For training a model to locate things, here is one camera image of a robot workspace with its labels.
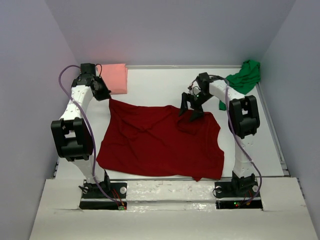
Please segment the red t shirt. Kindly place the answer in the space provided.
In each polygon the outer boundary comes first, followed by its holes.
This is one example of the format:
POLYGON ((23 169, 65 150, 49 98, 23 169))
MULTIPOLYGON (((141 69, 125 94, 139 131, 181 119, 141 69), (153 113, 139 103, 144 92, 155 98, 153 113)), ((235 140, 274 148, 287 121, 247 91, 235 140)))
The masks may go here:
POLYGON ((107 170, 147 177, 218 180, 225 154, 219 147, 220 126, 213 114, 190 121, 172 105, 136 106, 109 101, 110 122, 97 156, 107 170))

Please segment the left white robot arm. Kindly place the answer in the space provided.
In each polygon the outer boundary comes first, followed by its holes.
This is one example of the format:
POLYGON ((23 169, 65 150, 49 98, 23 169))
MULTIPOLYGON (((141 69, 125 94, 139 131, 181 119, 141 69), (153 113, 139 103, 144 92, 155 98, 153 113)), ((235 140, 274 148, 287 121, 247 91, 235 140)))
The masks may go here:
POLYGON ((73 163, 86 179, 80 189, 104 198, 110 194, 111 183, 106 171, 97 162, 97 149, 92 127, 86 115, 90 101, 108 99, 109 92, 102 78, 92 73, 81 73, 71 84, 69 98, 62 116, 51 122, 50 128, 58 156, 73 163))

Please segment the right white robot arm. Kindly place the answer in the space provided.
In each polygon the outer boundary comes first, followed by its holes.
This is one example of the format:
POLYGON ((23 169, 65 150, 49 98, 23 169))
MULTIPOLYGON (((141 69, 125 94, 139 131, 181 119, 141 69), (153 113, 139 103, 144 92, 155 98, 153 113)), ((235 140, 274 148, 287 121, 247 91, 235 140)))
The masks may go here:
POLYGON ((253 95, 243 95, 234 90, 226 79, 197 80, 197 92, 193 86, 181 94, 179 115, 189 108, 193 112, 190 121, 204 116, 202 105, 212 97, 218 98, 226 106, 228 128, 232 133, 235 152, 234 167, 230 181, 217 181, 212 191, 216 199, 243 198, 252 201, 262 187, 262 174, 249 154, 253 145, 252 137, 260 127, 257 99, 253 95))

